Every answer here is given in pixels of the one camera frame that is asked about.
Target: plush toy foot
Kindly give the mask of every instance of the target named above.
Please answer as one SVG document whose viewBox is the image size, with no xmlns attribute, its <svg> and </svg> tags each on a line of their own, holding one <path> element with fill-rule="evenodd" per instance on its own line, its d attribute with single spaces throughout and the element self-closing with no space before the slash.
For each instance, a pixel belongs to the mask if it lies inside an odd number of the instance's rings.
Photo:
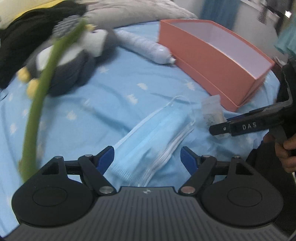
<svg viewBox="0 0 296 241">
<path fill-rule="evenodd" d="M 30 99 L 33 99 L 35 96 L 35 93 L 37 91 L 39 85 L 39 80 L 38 79 L 32 79 L 27 87 L 27 95 Z"/>
<path fill-rule="evenodd" d="M 85 25 L 85 29 L 86 29 L 86 31 L 88 31 L 88 32 L 92 32 L 92 31 L 94 31 L 95 30 L 95 26 L 94 25 L 92 25 L 92 24 L 87 24 L 87 25 Z"/>
<path fill-rule="evenodd" d="M 27 67 L 21 68 L 17 72 L 17 77 L 21 82 L 28 83 L 31 80 L 31 75 L 27 69 Z"/>
</svg>

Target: metal screw head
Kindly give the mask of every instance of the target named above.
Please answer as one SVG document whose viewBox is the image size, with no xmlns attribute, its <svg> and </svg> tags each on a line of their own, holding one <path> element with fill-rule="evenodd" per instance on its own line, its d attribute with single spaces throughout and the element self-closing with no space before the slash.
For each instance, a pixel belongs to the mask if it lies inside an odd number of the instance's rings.
<svg viewBox="0 0 296 241">
<path fill-rule="evenodd" d="M 192 194 L 195 192 L 195 188 L 191 186 L 185 186 L 181 188 L 181 192 L 185 194 Z"/>
<path fill-rule="evenodd" d="M 110 186 L 103 186 L 100 188 L 100 193 L 103 193 L 103 194 L 110 194 L 114 191 L 113 187 L 110 187 Z"/>
</svg>

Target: surgical face mask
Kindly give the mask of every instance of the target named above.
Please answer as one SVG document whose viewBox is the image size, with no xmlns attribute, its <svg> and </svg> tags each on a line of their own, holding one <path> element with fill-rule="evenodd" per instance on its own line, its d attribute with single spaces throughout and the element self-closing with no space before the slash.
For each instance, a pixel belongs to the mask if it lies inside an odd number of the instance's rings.
<svg viewBox="0 0 296 241">
<path fill-rule="evenodd" d="M 121 186 L 147 186 L 193 130 L 191 103 L 190 108 L 174 105 L 180 97 L 151 113 L 114 146 L 115 157 L 104 176 L 117 190 Z"/>
</svg>

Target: curtain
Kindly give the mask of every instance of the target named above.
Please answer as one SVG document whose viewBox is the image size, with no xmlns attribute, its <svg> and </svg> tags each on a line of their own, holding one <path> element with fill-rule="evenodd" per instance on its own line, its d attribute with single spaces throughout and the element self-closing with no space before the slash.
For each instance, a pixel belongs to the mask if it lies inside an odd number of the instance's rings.
<svg viewBox="0 0 296 241">
<path fill-rule="evenodd" d="M 240 0 L 205 0 L 201 19 L 212 20 L 232 30 Z"/>
</svg>

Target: green plant stem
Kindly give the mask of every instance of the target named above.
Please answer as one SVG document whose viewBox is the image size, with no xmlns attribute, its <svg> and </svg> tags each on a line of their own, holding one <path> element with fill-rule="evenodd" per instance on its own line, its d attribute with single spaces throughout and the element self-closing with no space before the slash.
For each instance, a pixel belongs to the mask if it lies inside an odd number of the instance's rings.
<svg viewBox="0 0 296 241">
<path fill-rule="evenodd" d="M 64 52 L 74 42 L 78 40 L 80 34 L 85 29 L 85 24 L 85 21 L 82 20 L 72 32 L 55 42 L 48 63 L 39 78 L 39 85 L 31 105 L 30 114 L 27 122 L 22 159 L 19 162 L 19 172 L 23 182 L 26 182 L 32 175 L 34 175 L 38 171 L 36 163 L 38 127 L 43 107 L 43 101 L 48 93 L 55 68 L 58 65 L 59 60 L 61 59 Z"/>
</svg>

